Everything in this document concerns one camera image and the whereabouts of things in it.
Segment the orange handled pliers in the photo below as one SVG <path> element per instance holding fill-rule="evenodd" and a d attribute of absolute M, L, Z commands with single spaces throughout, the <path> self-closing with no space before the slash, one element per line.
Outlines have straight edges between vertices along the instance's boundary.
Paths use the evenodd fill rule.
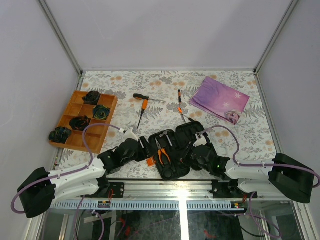
<path fill-rule="evenodd" d="M 164 166 L 165 163 L 171 165 L 171 159 L 170 159 L 169 155 L 167 154 L 166 150 L 161 147 L 161 144 L 159 143 L 159 141 L 157 139 L 155 139 L 155 143 L 157 146 L 158 159 L 159 159 L 159 162 L 161 163 L 161 165 Z"/>

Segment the black plastic tool case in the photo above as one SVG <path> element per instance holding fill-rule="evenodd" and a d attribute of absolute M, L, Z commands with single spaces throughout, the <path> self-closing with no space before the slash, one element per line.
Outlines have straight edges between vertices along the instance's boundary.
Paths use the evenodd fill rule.
<path fill-rule="evenodd" d="M 194 142 L 197 140 L 196 134 L 204 130 L 204 126 L 198 121 L 179 125 L 175 130 L 173 130 L 173 132 L 169 133 L 173 147 L 170 147 L 165 136 L 160 137 L 160 134 L 163 131 L 157 132 L 149 137 L 148 141 L 155 150 L 156 168 L 164 181 L 177 180 L 189 174 L 190 170 L 193 169 L 187 165 L 187 156 L 190 153 Z M 204 136 L 207 140 L 206 146 L 211 147 L 213 151 L 217 153 L 213 144 L 209 140 L 208 134 L 205 133 Z M 161 165 L 158 158 L 158 148 L 156 146 L 155 139 L 158 140 L 161 147 L 164 148 L 169 155 L 171 165 L 166 162 L 164 163 L 165 165 Z"/>

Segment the small claw hammer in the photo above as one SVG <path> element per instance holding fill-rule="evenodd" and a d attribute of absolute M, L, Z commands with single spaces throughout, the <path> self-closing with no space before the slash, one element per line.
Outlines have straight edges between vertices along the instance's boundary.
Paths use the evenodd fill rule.
<path fill-rule="evenodd" d="M 159 135 L 159 137 L 160 138 L 166 137 L 170 147 L 172 148 L 173 147 L 173 143 L 172 143 L 171 138 L 169 136 L 169 133 L 171 133 L 171 132 L 173 132 L 173 130 L 171 130 L 171 129 L 165 130 Z"/>

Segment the black handled screwdriver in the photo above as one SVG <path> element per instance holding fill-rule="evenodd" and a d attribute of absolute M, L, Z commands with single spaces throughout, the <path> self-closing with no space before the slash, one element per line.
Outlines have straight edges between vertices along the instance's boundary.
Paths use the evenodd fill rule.
<path fill-rule="evenodd" d="M 153 99 L 153 98 L 150 98 L 149 96 L 144 96 L 139 93 L 134 93 L 133 97 L 137 100 L 155 101 L 155 102 L 164 103 L 164 104 L 166 103 L 164 100 Z"/>

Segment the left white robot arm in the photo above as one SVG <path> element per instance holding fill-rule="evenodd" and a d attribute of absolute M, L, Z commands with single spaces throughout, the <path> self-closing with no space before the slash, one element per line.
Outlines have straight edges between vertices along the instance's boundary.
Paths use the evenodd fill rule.
<path fill-rule="evenodd" d="M 23 210 L 15 209 L 14 204 L 11 209 L 31 219 L 64 200 L 80 196 L 105 197 L 110 190 L 108 175 L 132 161 L 144 161 L 152 157 L 152 153 L 152 147 L 144 137 L 139 140 L 128 138 L 118 147 L 78 166 L 54 171 L 38 168 L 17 189 L 16 198 L 20 199 Z"/>

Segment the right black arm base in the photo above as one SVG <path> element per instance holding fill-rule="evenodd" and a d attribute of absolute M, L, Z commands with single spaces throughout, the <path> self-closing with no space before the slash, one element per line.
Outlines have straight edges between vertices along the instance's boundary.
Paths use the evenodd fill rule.
<path fill-rule="evenodd" d="M 212 180 L 210 193 L 215 199 L 239 199 L 246 193 L 238 188 L 238 180 Z"/>

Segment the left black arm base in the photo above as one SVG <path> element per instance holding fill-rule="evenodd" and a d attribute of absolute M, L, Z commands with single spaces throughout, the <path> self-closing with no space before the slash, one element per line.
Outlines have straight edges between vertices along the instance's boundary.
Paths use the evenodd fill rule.
<path fill-rule="evenodd" d="M 97 194 L 98 198 L 122 199 L 125 193 L 124 182 L 111 182 L 109 187 Z"/>

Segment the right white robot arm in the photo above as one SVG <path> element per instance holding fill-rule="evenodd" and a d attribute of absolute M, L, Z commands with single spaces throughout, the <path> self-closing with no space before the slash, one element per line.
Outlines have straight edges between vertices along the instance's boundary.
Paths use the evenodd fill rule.
<path fill-rule="evenodd" d="M 244 193 L 263 190 L 265 183 L 272 186 L 269 189 L 273 192 L 308 204 L 313 188 L 318 187 L 318 184 L 314 185 L 314 179 L 320 177 L 311 168 L 283 153 L 277 153 L 273 159 L 250 164 L 219 156 L 209 144 L 192 146 L 184 163 L 205 170 L 219 180 L 232 181 L 227 189 L 236 198 Z"/>

